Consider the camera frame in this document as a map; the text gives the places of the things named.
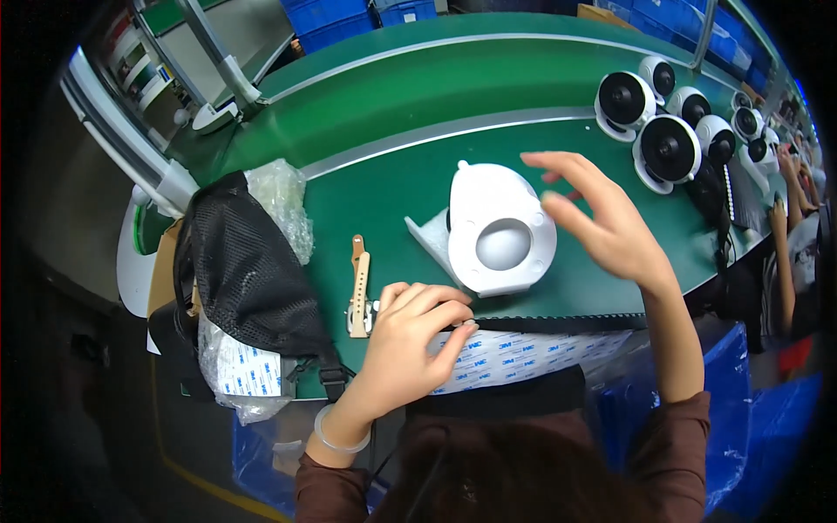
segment yellow floor line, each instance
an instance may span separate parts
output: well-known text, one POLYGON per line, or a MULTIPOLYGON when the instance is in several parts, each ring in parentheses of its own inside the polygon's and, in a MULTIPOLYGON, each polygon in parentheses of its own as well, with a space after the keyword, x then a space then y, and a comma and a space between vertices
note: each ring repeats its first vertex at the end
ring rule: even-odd
POLYGON ((155 356, 153 354, 149 356, 151 357, 151 405, 154 409, 154 432, 157 436, 157 448, 160 450, 160 457, 162 458, 163 464, 166 465, 169 469, 171 469, 172 472, 182 477, 192 485, 195 485, 199 489, 204 490, 205 492, 215 496, 216 498, 219 498, 220 500, 224 500, 227 503, 236 505, 241 509, 247 510, 248 512, 262 515, 263 517, 269 518, 273 521, 280 521, 281 523, 292 523, 292 520, 288 516, 282 514, 277 509, 269 505, 265 505, 264 503, 260 503, 256 500, 251 500, 246 496, 234 494, 229 490, 217 486, 214 483, 210 483, 204 478, 184 469, 181 465, 175 463, 174 461, 171 461, 168 458, 168 456, 166 456, 166 452, 163 449, 162 445, 162 430, 160 429, 160 416, 159 410, 157 409, 157 364, 155 362, 155 359, 158 356, 155 356))

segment white security camera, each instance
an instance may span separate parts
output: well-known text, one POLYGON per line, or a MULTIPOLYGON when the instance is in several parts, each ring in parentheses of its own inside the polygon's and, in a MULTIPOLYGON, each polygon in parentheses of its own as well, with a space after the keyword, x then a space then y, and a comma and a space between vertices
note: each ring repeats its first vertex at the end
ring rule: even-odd
POLYGON ((657 105, 665 105, 665 97, 675 90, 675 71, 659 56, 646 56, 639 62, 639 76, 648 82, 657 105))
POLYGON ((733 111, 741 107, 752 109, 752 99, 744 91, 736 91, 732 95, 732 101, 730 102, 730 105, 732 106, 733 111))
POLYGON ((729 163, 735 155, 735 134, 726 120, 718 115, 706 115, 695 128, 701 152, 716 166, 729 163))
POLYGON ((738 161, 761 189, 763 197, 770 191, 768 176, 779 171, 778 147, 779 137, 768 127, 764 130, 764 137, 751 140, 738 149, 738 161))
POLYGON ((712 114, 709 100, 699 90, 689 86, 676 90, 665 109, 669 114, 685 120, 692 129, 697 127, 701 118, 712 114))
POLYGON ((764 119, 757 110, 739 107, 732 115, 732 132, 744 143, 756 140, 764 131, 764 119))
POLYGON ((675 184, 694 180, 701 166, 697 134, 674 115, 649 120, 639 131, 633 154, 639 179, 657 194, 668 194, 675 184))
POLYGON ((636 131, 657 112, 654 91, 648 82, 628 71, 611 73, 598 85, 596 123, 614 140, 636 140, 636 131))

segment strap buckle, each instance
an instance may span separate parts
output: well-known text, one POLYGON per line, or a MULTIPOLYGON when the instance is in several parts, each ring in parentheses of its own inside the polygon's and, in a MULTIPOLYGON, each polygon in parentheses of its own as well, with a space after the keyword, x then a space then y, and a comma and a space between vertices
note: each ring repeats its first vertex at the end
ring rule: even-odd
POLYGON ((320 369, 320 383, 326 389, 328 402, 334 403, 346 390, 349 381, 349 374, 344 367, 331 367, 320 369))

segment right hand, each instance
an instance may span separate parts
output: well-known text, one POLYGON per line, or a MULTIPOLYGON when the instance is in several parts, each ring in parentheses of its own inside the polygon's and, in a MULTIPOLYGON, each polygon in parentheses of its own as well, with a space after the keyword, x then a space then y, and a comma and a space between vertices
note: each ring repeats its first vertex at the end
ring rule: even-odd
POLYGON ((546 169, 545 182, 564 178, 576 189, 569 197, 546 191, 541 205, 602 269, 652 292, 676 285, 671 264, 639 211, 622 188, 591 161, 573 152, 529 152, 521 154, 521 159, 529 167, 546 169), (593 210, 592 219, 570 201, 578 197, 593 210))
POLYGON ((793 157, 787 147, 780 146, 776 151, 776 157, 779 160, 779 172, 785 181, 796 180, 801 163, 798 156, 793 157))
POLYGON ((784 201, 779 198, 770 209, 770 229, 774 238, 788 236, 788 215, 784 210, 784 201))

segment white adhesive sheet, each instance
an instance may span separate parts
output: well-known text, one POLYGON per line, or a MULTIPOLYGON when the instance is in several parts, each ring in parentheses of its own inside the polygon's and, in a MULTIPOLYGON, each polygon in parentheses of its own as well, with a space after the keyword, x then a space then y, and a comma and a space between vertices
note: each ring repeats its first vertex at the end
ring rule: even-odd
POLYGON ((282 396, 281 356, 225 336, 218 352, 218 387, 234 396, 282 396))
MULTIPOLYGON (((521 382, 598 360, 616 352, 631 332, 570 336, 477 331, 465 343, 450 379, 430 395, 521 382)), ((435 336, 428 352, 438 354, 449 336, 449 332, 435 336)))

